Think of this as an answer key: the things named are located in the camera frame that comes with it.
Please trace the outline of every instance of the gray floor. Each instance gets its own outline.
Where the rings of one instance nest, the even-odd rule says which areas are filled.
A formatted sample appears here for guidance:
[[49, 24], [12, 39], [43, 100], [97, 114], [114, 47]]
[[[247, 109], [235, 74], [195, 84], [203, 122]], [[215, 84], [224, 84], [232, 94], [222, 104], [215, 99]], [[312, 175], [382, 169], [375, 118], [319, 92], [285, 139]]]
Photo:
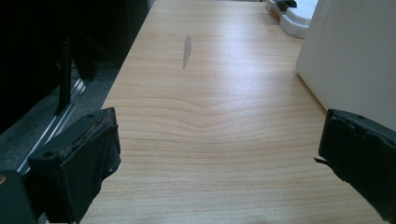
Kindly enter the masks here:
[[80, 117], [102, 108], [119, 68], [108, 64], [97, 68], [94, 80], [79, 79], [73, 68], [72, 84], [79, 86], [72, 90], [67, 111], [54, 115], [59, 99], [59, 89], [55, 89], [0, 135], [0, 170], [19, 170], [29, 153], [51, 139], [52, 133], [59, 133]]

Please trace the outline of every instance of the table surface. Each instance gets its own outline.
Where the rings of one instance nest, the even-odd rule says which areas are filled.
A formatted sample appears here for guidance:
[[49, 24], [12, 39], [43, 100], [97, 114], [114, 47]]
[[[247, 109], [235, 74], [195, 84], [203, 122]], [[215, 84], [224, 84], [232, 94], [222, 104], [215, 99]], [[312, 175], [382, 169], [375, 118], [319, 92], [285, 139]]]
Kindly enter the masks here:
[[104, 104], [122, 163], [81, 223], [384, 223], [314, 162], [326, 111], [278, 23], [264, 2], [153, 5]]

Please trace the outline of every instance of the white box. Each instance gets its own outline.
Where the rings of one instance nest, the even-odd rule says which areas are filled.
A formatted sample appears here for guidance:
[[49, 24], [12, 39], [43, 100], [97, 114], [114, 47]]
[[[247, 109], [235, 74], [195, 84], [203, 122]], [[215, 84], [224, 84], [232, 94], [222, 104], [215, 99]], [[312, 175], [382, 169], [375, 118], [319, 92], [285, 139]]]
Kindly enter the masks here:
[[305, 38], [318, 0], [297, 0], [295, 2], [297, 7], [289, 7], [286, 12], [279, 10], [275, 0], [268, 0], [266, 7], [269, 11], [274, 11], [280, 18], [279, 26], [286, 34]]
[[296, 68], [324, 107], [396, 131], [394, 0], [319, 0]]

